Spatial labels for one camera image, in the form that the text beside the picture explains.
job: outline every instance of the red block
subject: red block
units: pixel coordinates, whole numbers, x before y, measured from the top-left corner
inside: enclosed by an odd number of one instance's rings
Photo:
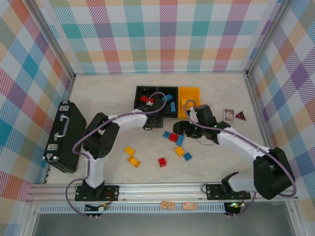
[[[176,142],[178,139],[178,135],[177,134],[173,134],[171,133],[170,136],[168,137],[168,139],[172,142]]]
[[[140,97],[140,101],[141,102],[144,102],[144,103],[147,103],[147,101],[148,101],[148,97],[146,97],[145,95],[142,95],[141,97]],[[150,98],[150,102],[152,102],[152,103],[154,103],[154,98]]]
[[[158,162],[159,162],[159,166],[160,166],[160,167],[166,166],[166,160],[165,160],[165,158],[159,159]]]

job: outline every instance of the suitcase handle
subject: suitcase handle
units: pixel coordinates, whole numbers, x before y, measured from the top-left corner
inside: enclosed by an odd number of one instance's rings
[[[65,136],[65,133],[67,132],[70,119],[69,119],[69,117],[65,116],[64,114],[61,114],[60,115],[60,121],[63,121],[63,119],[67,119],[67,121],[64,125],[64,128],[63,128],[63,134],[56,133],[54,135],[55,138],[63,138]]]

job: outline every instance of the yellow tray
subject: yellow tray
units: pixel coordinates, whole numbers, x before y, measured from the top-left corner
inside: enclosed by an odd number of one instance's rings
[[[194,100],[196,106],[200,106],[200,91],[196,87],[178,87],[178,118],[187,118],[185,114],[185,102],[187,100]],[[193,103],[189,103],[187,108],[191,107]]]

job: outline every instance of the mounting plate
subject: mounting plate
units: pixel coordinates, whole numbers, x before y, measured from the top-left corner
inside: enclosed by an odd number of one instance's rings
[[[108,192],[112,195],[113,202],[116,202],[118,200],[118,195],[119,195],[119,186],[118,185],[104,185],[103,194],[101,194],[101,196],[98,199],[96,198],[96,196],[90,195],[88,193],[88,191],[86,191],[83,186],[77,186],[74,200],[76,202],[90,202],[90,201],[108,202],[108,201],[111,201],[111,199],[109,198],[110,196],[108,194],[105,194],[105,192]]]
[[[231,197],[227,197],[221,188],[221,184],[207,184],[206,185],[207,200],[242,200],[244,194],[244,199],[251,199],[251,194],[245,191],[236,192],[231,194]]]

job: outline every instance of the black suitcase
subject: black suitcase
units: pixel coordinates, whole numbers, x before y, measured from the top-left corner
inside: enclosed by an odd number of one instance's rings
[[[72,152],[72,147],[83,137],[86,124],[83,115],[72,101],[60,102],[43,160],[64,173],[75,172],[79,155]]]

